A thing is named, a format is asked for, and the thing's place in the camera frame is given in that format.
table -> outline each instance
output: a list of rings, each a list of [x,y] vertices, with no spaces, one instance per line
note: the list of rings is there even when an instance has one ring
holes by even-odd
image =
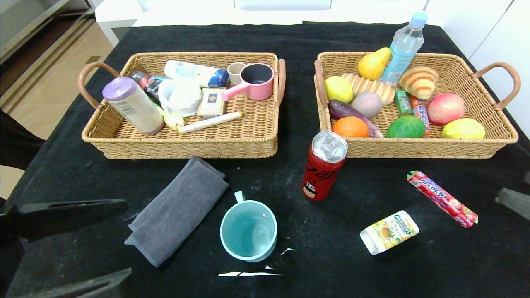
[[[80,282],[131,267],[139,297],[528,297],[530,223],[494,202],[502,187],[529,193],[528,140],[487,160],[350,159],[329,197],[305,199],[300,190],[307,148],[319,131],[313,61],[322,51],[371,51],[388,46],[402,25],[304,23],[132,28],[105,62],[121,69],[144,51],[269,51],[287,62],[279,150],[269,159],[207,160],[227,175],[229,190],[180,249],[160,268],[133,246],[127,218],[140,212],[186,160],[108,160],[80,134],[93,110],[77,97],[14,189],[8,204],[121,198],[127,212],[78,231],[26,244],[8,296]],[[424,29],[422,52],[463,56],[439,27]],[[101,94],[112,77],[97,71],[87,89]],[[422,170],[475,211],[464,229],[406,181]],[[226,253],[219,240],[233,193],[267,204],[278,221],[271,257],[251,264]],[[359,231],[399,210],[420,234],[372,256]],[[287,248],[296,249],[284,255]],[[277,267],[282,276],[218,277]]]

yellow lemon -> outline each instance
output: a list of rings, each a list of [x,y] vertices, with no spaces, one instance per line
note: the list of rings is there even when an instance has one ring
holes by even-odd
[[[478,121],[463,118],[449,122],[441,135],[444,138],[484,138],[486,130]]]
[[[340,76],[331,76],[325,81],[328,100],[340,100],[350,103],[354,99],[354,92],[347,79]]]

red soda can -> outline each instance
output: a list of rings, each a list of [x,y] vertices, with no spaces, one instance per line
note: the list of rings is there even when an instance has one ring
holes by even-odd
[[[302,192],[311,200],[326,198],[337,179],[344,161],[348,144],[334,132],[325,130],[313,138],[307,155]]]

purple eggplant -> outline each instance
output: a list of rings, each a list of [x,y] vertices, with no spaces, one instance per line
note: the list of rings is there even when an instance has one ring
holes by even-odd
[[[344,103],[340,100],[330,100],[328,104],[328,109],[330,110],[331,118],[339,120],[340,118],[347,116],[354,116],[360,118],[362,121],[366,122],[368,125],[368,136],[371,138],[383,138],[383,133],[370,121],[366,118],[361,112],[354,109],[347,103]]]

brown leather handle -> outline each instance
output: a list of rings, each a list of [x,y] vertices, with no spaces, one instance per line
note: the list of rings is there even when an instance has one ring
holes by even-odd
[[[98,101],[94,99],[94,97],[92,97],[92,95],[90,95],[90,93],[85,88],[86,76],[88,76],[88,74],[96,67],[101,67],[101,68],[106,69],[109,73],[111,73],[115,77],[120,77],[121,75],[114,68],[108,66],[105,63],[101,63],[101,62],[90,63],[87,66],[85,66],[85,68],[81,71],[81,73],[79,73],[79,77],[77,78],[77,88],[79,88],[79,92],[86,99],[86,101],[88,101],[89,104],[94,109],[97,110],[99,107]]]
[[[280,106],[285,95],[285,60],[278,60],[278,96],[276,104]]]
[[[514,97],[519,93],[519,91],[521,90],[521,77],[519,76],[519,74],[517,73],[517,71],[515,70],[515,68],[507,63],[504,63],[504,62],[495,62],[495,63],[492,63],[488,66],[486,66],[485,68],[481,69],[480,71],[476,72],[474,74],[474,77],[476,78],[479,78],[481,76],[483,76],[485,73],[487,73],[488,71],[490,71],[492,68],[495,68],[495,67],[502,67],[504,69],[506,69],[506,71],[510,74],[512,80],[514,80],[514,89],[511,91],[511,93],[503,100],[501,100],[499,103],[497,103],[494,107],[496,108],[499,108],[499,109],[504,109],[512,99],[514,99]]]
[[[326,85],[324,84],[324,71],[322,71],[322,62],[315,60],[315,75],[316,75],[316,89],[319,92],[320,102],[322,106],[327,108],[328,95],[326,94]]]

